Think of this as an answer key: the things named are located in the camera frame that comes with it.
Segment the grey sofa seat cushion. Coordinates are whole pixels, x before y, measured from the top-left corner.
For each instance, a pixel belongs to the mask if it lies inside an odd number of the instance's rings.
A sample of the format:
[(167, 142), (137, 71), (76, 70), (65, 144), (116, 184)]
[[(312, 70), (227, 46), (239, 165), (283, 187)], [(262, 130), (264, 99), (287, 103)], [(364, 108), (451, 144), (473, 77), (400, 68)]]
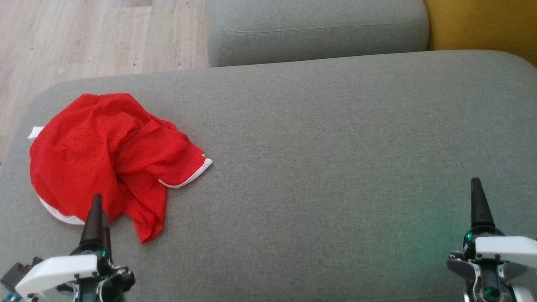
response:
[(424, 0), (209, 0), (210, 67), (409, 53), (428, 47)]

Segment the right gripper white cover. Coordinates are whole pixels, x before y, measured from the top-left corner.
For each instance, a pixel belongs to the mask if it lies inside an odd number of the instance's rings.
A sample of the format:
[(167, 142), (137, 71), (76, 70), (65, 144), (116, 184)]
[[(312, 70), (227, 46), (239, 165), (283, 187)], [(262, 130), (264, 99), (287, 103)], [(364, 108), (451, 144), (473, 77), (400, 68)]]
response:
[(478, 177), (471, 179), (470, 191), (471, 231), (447, 260), (449, 271), (464, 280), (462, 302), (537, 302), (537, 294), (512, 282), (527, 269), (537, 269), (537, 241), (495, 231)]

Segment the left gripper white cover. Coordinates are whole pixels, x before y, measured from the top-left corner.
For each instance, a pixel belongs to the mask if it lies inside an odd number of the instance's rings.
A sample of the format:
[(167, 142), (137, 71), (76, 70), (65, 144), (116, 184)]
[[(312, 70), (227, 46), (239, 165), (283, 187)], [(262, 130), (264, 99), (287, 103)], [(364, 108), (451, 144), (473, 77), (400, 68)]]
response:
[(69, 256), (57, 256), (33, 266), (15, 286), (25, 302), (45, 302), (48, 290), (71, 288), (72, 302), (126, 302), (136, 283), (134, 271), (112, 260), (109, 215), (102, 196), (95, 194), (79, 246)]

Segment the large grey sofa chaise seat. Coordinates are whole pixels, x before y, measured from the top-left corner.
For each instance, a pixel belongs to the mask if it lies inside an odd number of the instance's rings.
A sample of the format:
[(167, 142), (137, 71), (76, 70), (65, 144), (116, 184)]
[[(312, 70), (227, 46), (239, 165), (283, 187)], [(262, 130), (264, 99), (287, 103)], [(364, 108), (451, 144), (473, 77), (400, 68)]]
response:
[(462, 302), (446, 260), (470, 180), (495, 224), (537, 238), (537, 67), (486, 50), (398, 53), (69, 81), (29, 105), (0, 168), (0, 277), (69, 254), (82, 228), (29, 180), (28, 139), (83, 93), (130, 93), (213, 160), (168, 192), (142, 244), (111, 224), (128, 302)]

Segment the red jersey with white sleeves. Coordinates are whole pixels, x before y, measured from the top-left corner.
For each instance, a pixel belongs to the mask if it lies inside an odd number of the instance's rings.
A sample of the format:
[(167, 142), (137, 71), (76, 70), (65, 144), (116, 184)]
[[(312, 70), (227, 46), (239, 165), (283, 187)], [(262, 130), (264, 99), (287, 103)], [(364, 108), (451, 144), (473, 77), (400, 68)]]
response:
[(58, 220), (84, 225), (95, 194), (111, 221), (130, 217), (141, 242), (164, 229), (167, 187), (148, 174), (115, 172), (117, 146), (151, 120), (128, 93), (83, 94), (40, 130), (29, 149), (31, 183)]

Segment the yellow sofa back cushion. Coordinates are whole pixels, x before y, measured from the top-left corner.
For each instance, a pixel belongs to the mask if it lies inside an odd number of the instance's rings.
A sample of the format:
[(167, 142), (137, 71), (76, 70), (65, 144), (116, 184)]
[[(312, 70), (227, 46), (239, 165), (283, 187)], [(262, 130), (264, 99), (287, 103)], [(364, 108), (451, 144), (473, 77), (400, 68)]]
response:
[(424, 0), (429, 50), (499, 50), (537, 67), (537, 0)]

